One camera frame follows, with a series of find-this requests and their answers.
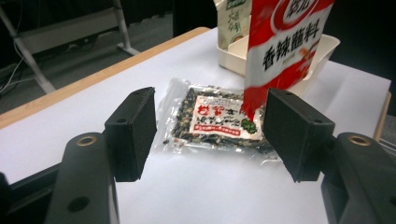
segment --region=wooden table edge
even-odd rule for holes
[[[119,63],[113,64],[108,68],[105,68],[99,72],[96,72],[88,77],[84,77],[83,79],[76,81],[70,85],[67,85],[63,88],[60,88],[57,91],[44,95],[40,98],[37,98],[25,105],[21,105],[15,109],[12,109],[2,115],[0,115],[0,130],[6,128],[8,125],[13,124],[21,119],[25,119],[41,110],[44,110],[51,105],[55,105],[62,100],[70,97],[80,91],[83,91],[90,86],[105,80],[108,77],[112,77],[117,73],[128,69],[138,63],[142,63],[143,61],[154,57],[174,46],[177,46],[187,40],[190,40],[198,35],[207,32],[209,28],[206,27],[198,27],[194,30],[191,30],[183,35],[179,35],[174,37],[156,47],[145,50],[131,58],[128,58]]]

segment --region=clear plastic packaging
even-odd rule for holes
[[[244,154],[260,162],[279,161],[262,135],[264,109],[258,109],[250,122],[240,111],[242,99],[243,90],[172,79],[157,109],[155,150],[177,154],[216,150]]]

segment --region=snack package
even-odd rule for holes
[[[214,0],[218,11],[219,48],[248,35],[251,0]]]
[[[263,109],[250,121],[240,111],[242,90],[193,85],[174,78],[160,102],[154,148],[176,154],[226,151],[264,161],[280,158],[262,135]]]
[[[250,120],[269,88],[303,79],[334,0],[253,0],[242,110]]]

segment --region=white table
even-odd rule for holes
[[[218,66],[216,41],[217,29],[198,35],[8,125],[0,130],[0,171],[15,183],[60,162],[68,140],[102,132],[130,92],[153,86],[158,106],[172,77],[242,89],[242,77]],[[305,100],[336,123],[334,135],[373,136],[389,83],[328,62]],[[117,185],[120,222],[327,223],[321,178],[293,183],[281,162],[152,151],[141,180]]]

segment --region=metal stand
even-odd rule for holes
[[[24,60],[35,73],[35,81],[45,93],[50,93],[55,91],[55,88],[41,72],[40,67],[32,56],[34,53],[60,46],[88,35],[97,34],[116,26],[120,28],[122,39],[122,43],[118,44],[118,48],[132,56],[140,53],[131,47],[120,0],[113,0],[113,5],[113,8],[23,33],[18,33],[14,28],[1,3],[0,17],[21,51]]]

